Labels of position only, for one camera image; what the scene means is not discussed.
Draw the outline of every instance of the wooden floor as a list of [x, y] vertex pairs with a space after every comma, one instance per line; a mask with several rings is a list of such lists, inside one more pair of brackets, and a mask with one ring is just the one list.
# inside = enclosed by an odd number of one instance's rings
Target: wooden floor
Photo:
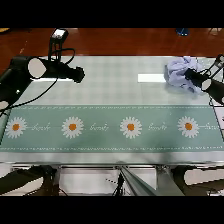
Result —
[[[54, 28], [17, 28], [0, 34], [0, 73], [17, 54], [46, 56]], [[178, 36], [174, 28], [68, 28], [63, 47], [77, 55], [206, 56], [224, 53], [222, 28], [190, 28]]]

